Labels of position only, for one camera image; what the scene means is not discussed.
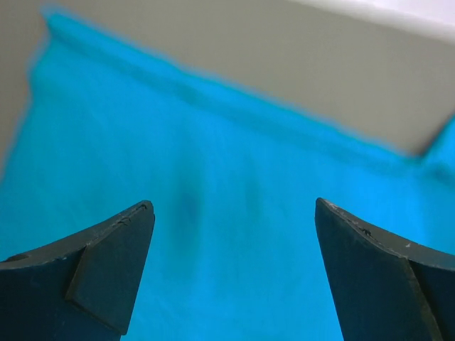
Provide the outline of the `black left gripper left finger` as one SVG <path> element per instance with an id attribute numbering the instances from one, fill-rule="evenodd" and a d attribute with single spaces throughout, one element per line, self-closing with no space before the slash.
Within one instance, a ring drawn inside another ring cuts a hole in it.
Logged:
<path id="1" fill-rule="evenodd" d="M 154 230 L 141 201 L 95 226 L 1 262 L 2 340 L 120 340 Z"/>

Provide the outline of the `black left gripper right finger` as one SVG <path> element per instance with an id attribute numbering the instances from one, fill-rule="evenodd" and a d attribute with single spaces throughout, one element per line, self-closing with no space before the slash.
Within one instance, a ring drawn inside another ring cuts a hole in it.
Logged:
<path id="1" fill-rule="evenodd" d="M 322 198 L 315 225 L 344 340 L 454 339 L 454 255 Z"/>

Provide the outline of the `blue t shirt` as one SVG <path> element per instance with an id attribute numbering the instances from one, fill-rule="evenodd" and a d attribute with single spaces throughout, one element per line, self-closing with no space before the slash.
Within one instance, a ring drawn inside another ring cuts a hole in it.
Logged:
<path id="1" fill-rule="evenodd" d="M 1 182 L 1 256 L 141 201 L 156 212 L 128 340 L 340 340 L 323 197 L 454 252 L 454 125 L 423 157 L 200 77 L 54 8 Z"/>

